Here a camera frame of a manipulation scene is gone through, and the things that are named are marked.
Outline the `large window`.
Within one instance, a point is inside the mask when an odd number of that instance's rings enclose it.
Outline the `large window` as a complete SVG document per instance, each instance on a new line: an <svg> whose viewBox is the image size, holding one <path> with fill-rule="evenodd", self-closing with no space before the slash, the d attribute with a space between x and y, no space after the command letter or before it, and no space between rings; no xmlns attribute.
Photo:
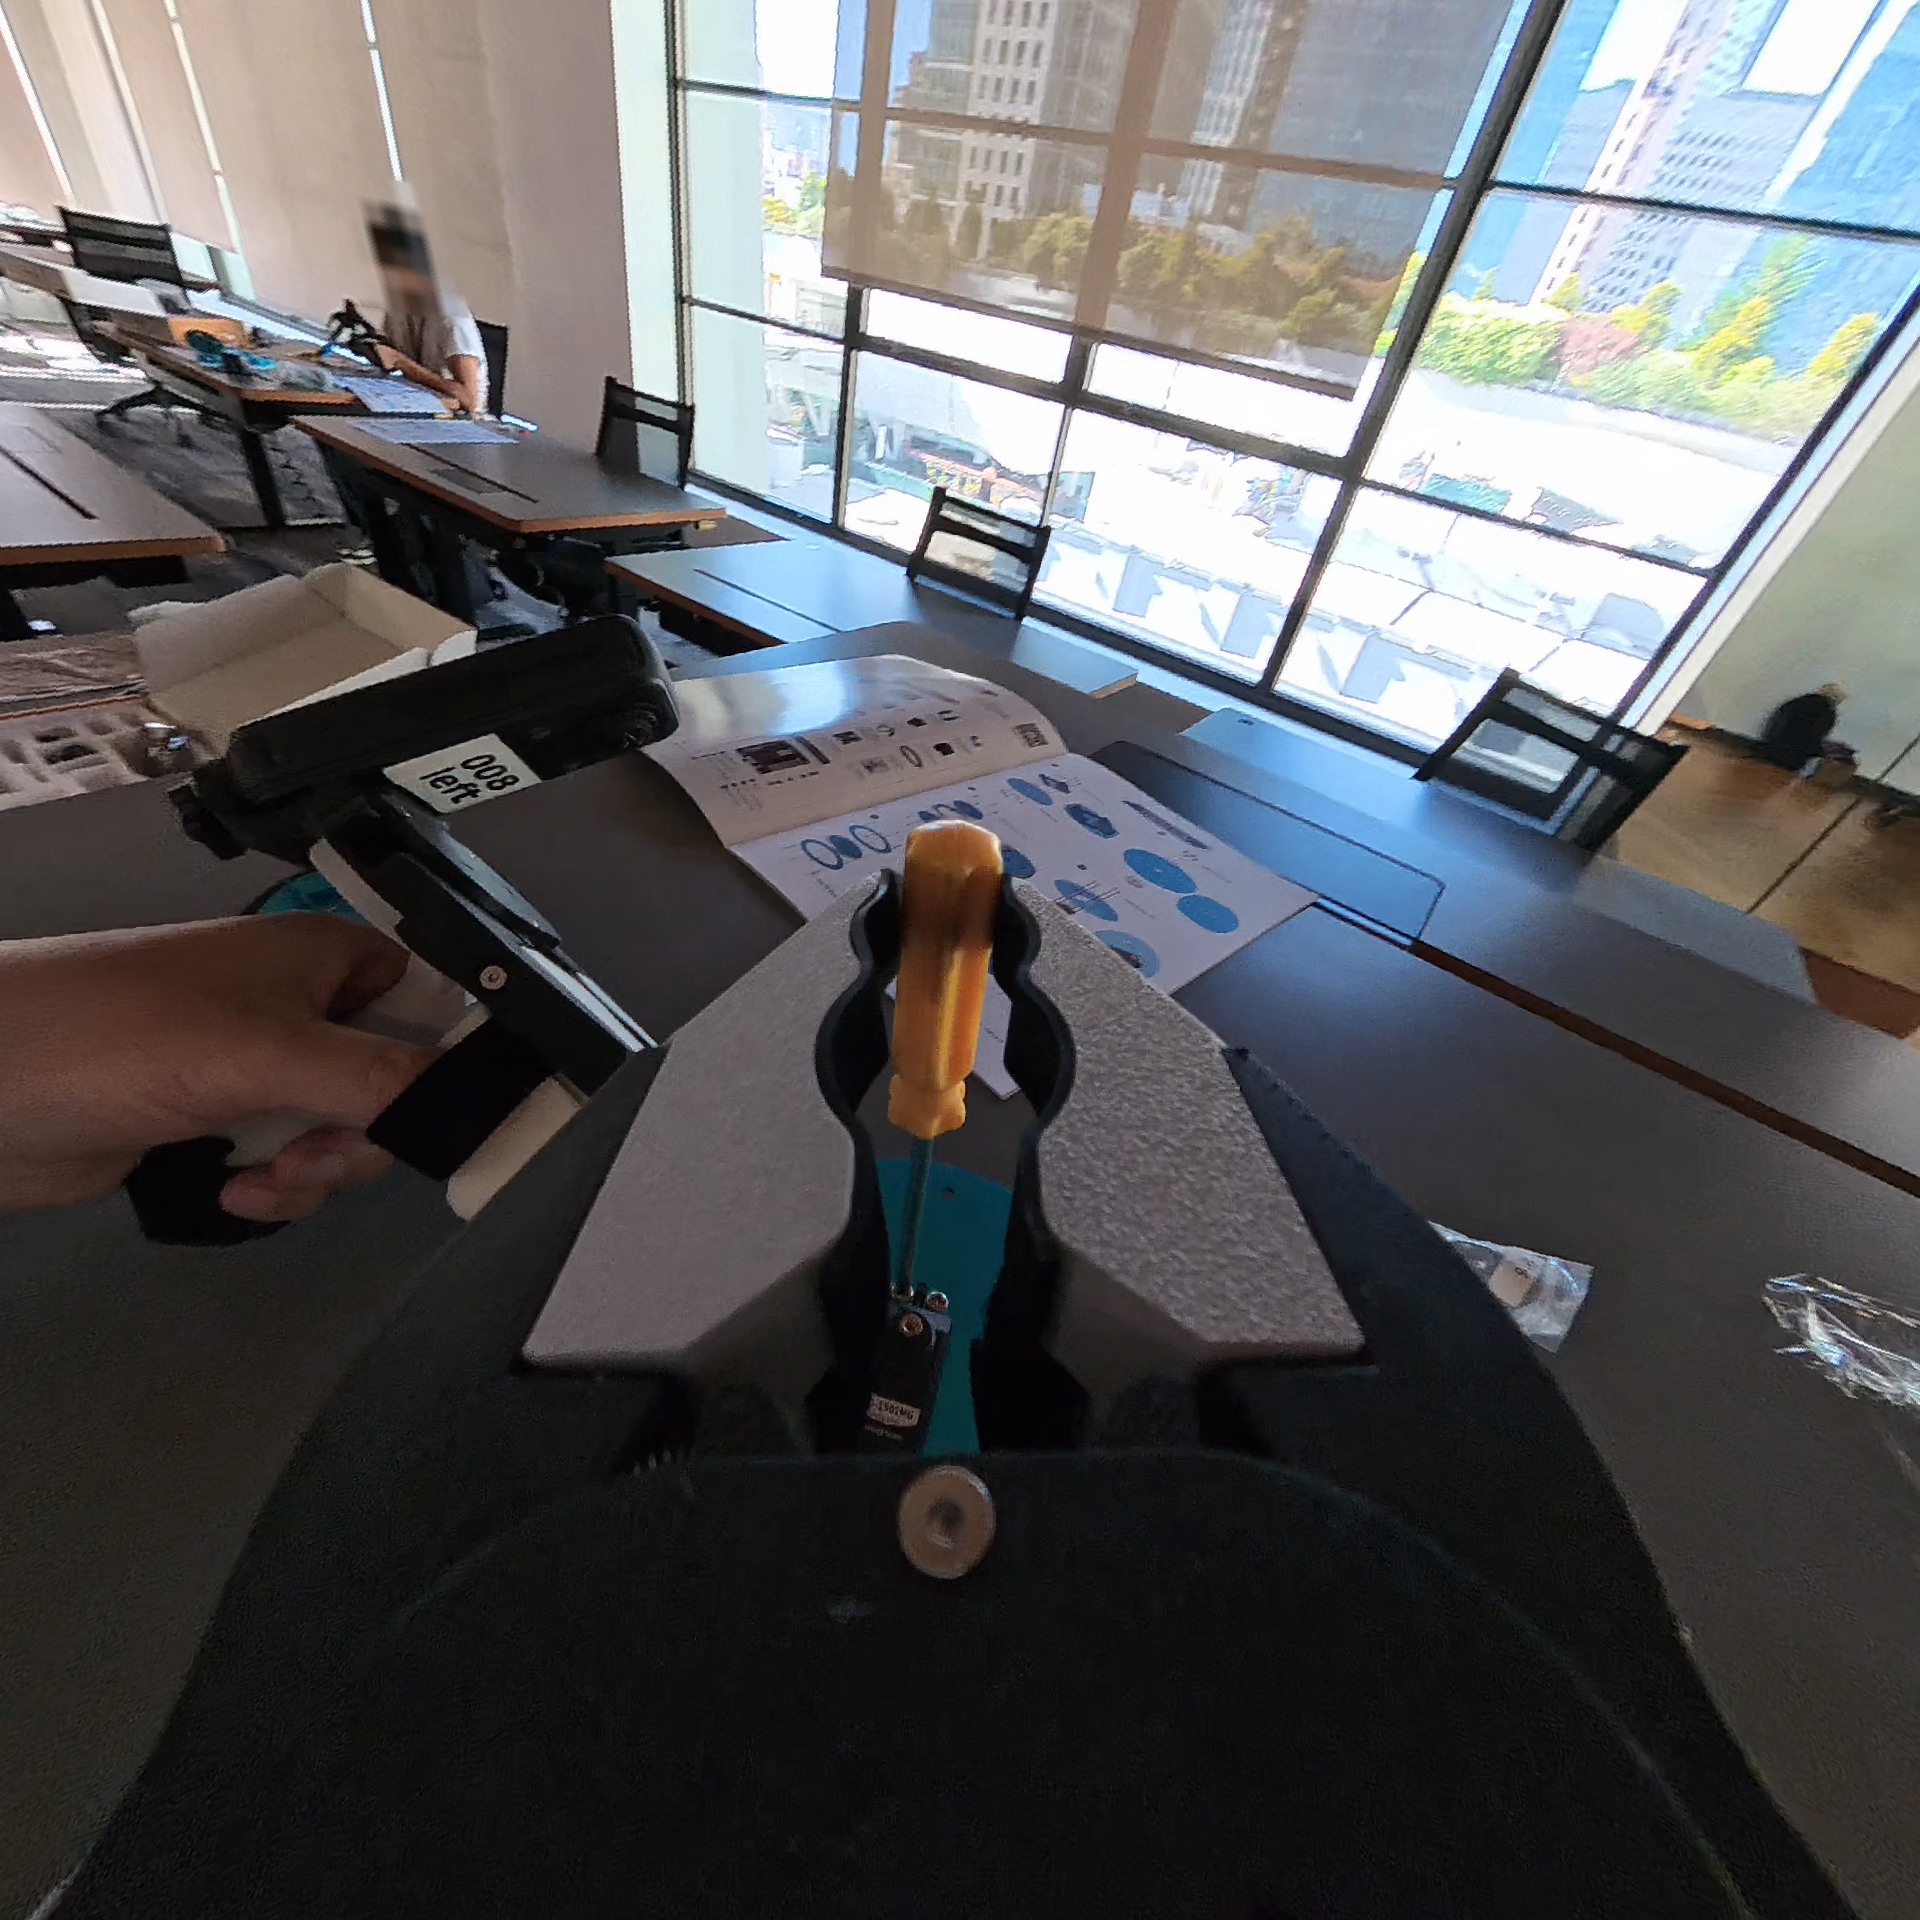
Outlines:
<svg viewBox="0 0 1920 1920"><path fill-rule="evenodd" d="M1915 6L1506 6L1347 401L830 277L839 6L675 6L696 472L1042 521L1042 610L1347 733L1633 707L1915 320Z"/></svg>

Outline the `wood-edged dark desk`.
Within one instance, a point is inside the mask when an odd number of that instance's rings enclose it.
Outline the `wood-edged dark desk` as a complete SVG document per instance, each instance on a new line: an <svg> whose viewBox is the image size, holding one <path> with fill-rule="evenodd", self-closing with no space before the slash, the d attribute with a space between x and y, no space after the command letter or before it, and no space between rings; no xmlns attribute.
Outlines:
<svg viewBox="0 0 1920 1920"><path fill-rule="evenodd" d="M54 413L3 406L3 590L178 585L226 539L79 440Z"/></svg>
<svg viewBox="0 0 1920 1920"><path fill-rule="evenodd" d="M624 559L680 550L729 519L718 501L535 440L395 442L377 418L306 416L299 427L374 491L497 554L584 543Z"/></svg>
<svg viewBox="0 0 1920 1920"><path fill-rule="evenodd" d="M1112 651L914 583L898 565L820 539L623 557L609 563L609 581L655 610L663 632L711 657L759 657L867 633L972 675L1011 665L1094 701L1140 682L1139 665Z"/></svg>

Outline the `sheer roller shade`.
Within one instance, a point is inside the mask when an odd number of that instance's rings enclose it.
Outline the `sheer roller shade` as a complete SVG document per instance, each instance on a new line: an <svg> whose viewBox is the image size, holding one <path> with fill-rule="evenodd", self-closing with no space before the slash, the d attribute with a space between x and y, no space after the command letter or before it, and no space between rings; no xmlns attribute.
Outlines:
<svg viewBox="0 0 1920 1920"><path fill-rule="evenodd" d="M1355 397L1506 2L839 6L830 277Z"/></svg>

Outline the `white foam tray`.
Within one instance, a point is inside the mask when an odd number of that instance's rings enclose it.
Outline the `white foam tray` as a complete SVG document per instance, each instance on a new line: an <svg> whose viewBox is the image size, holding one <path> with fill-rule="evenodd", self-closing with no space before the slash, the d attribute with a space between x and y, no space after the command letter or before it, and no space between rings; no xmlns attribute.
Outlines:
<svg viewBox="0 0 1920 1920"><path fill-rule="evenodd" d="M3 718L3 813L151 781L144 705L90 705Z"/></svg>

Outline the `open white cardboard box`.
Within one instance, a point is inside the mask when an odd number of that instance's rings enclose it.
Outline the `open white cardboard box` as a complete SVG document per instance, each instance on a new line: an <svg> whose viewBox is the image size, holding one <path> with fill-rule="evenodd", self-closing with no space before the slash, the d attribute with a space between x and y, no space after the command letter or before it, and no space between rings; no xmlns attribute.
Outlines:
<svg viewBox="0 0 1920 1920"><path fill-rule="evenodd" d="M211 752L264 717L473 650L472 625L346 563L166 607L136 627L148 707Z"/></svg>

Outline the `black chair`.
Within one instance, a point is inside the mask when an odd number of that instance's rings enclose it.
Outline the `black chair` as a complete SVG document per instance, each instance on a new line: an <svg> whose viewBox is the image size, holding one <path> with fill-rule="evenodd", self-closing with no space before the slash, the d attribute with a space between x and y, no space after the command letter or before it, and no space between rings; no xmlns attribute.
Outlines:
<svg viewBox="0 0 1920 1920"><path fill-rule="evenodd" d="M607 375L593 458L612 474L684 490L696 422L692 402L652 397Z"/></svg>
<svg viewBox="0 0 1920 1920"><path fill-rule="evenodd" d="M1506 669L1416 781L1487 800L1598 856L1688 755L1688 741L1640 734Z"/></svg>
<svg viewBox="0 0 1920 1920"><path fill-rule="evenodd" d="M972 497L935 487L904 571L1026 619L1051 543L1051 526L1011 518Z"/></svg>

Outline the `teal round plate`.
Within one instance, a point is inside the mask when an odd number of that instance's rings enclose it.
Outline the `teal round plate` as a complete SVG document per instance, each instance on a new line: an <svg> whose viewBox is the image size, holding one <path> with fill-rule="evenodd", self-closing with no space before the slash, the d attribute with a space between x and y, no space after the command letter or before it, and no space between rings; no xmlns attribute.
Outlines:
<svg viewBox="0 0 1920 1920"><path fill-rule="evenodd" d="M888 1231L888 1303L897 1290L939 1290L952 1309L952 1346L928 1441L919 1456L972 1456L976 1413L972 1351L1002 1272L1011 1192L972 1171L935 1162L923 1190L911 1159L878 1163Z"/></svg>

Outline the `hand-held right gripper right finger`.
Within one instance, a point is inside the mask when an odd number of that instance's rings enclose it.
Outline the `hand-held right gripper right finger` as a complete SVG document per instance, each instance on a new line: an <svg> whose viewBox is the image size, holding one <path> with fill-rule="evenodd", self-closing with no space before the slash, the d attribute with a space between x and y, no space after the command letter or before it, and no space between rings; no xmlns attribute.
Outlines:
<svg viewBox="0 0 1920 1920"><path fill-rule="evenodd" d="M1024 881L1002 886L1024 1129L1002 1443L1084 1445L1137 1389L1330 1368L1364 1337L1218 1037Z"/></svg>

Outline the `cluttered wood-edged desk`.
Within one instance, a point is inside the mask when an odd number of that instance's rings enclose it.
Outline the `cluttered wood-edged desk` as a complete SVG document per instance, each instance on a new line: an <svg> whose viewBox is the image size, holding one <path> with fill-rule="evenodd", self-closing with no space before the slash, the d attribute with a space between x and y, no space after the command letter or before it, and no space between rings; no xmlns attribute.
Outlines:
<svg viewBox="0 0 1920 1920"><path fill-rule="evenodd" d="M129 352L160 406L258 438L310 416L465 416L404 373L376 370L351 352L306 352L294 341L271 341L264 352L226 320L124 317L100 323L100 335Z"/></svg>

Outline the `clear bag of screws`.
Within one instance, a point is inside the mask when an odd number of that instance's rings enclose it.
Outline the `clear bag of screws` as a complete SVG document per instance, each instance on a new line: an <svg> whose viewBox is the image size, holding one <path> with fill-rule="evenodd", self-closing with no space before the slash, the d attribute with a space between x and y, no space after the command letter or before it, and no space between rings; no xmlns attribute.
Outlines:
<svg viewBox="0 0 1920 1920"><path fill-rule="evenodd" d="M1918 1413L1918 1315L1814 1277L1771 1279L1763 1303L1801 1360L1851 1401Z"/></svg>

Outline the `dark grey desk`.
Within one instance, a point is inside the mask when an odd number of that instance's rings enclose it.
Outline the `dark grey desk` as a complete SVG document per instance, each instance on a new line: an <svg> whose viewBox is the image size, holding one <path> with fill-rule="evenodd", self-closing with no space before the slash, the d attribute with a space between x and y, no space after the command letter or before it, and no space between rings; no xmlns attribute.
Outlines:
<svg viewBox="0 0 1920 1920"><path fill-rule="evenodd" d="M1002 894L967 1120L1011 1192ZM748 1386L531 1368L665 1046L322 1409L41 1917L1849 1917L1536 1350L1230 1063L1364 1359L1084 1445L808 1448Z"/></svg>

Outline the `black servo motor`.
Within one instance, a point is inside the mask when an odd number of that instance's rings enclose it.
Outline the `black servo motor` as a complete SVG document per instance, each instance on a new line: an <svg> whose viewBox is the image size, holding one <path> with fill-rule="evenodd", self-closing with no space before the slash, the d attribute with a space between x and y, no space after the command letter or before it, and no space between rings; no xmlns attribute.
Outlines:
<svg viewBox="0 0 1920 1920"><path fill-rule="evenodd" d="M855 1453L918 1456L939 1399L953 1336L950 1296L935 1288L897 1288L871 1355Z"/></svg>

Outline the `white instruction manual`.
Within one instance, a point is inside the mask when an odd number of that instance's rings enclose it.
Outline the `white instruction manual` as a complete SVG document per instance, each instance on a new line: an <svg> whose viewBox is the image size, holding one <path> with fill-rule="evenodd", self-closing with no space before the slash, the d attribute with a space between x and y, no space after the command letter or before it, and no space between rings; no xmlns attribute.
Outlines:
<svg viewBox="0 0 1920 1920"><path fill-rule="evenodd" d="M678 705L644 755L804 920L898 871L908 834L939 822L995 832L1011 881L1163 992L1318 906L986 680L867 657L686 680Z"/></svg>

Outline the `clear bag with white label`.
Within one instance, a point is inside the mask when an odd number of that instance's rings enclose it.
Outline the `clear bag with white label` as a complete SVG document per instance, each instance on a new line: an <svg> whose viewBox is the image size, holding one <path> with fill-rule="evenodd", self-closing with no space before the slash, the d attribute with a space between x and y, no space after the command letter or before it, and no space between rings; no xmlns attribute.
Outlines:
<svg viewBox="0 0 1920 1920"><path fill-rule="evenodd" d="M1556 1354L1591 1296L1593 1267L1519 1245L1433 1231L1500 1301L1512 1325L1542 1351Z"/></svg>

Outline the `yellow-handled screwdriver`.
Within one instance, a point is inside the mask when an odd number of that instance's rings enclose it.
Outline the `yellow-handled screwdriver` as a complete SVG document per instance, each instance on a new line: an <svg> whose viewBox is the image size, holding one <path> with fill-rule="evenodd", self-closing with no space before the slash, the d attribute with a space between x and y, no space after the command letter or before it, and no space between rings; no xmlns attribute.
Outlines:
<svg viewBox="0 0 1920 1920"><path fill-rule="evenodd" d="M1000 899L1002 842L995 832L969 822L938 822L908 834L888 1095L889 1122L912 1143L897 1255L898 1299L918 1294L934 1147L967 1120Z"/></svg>

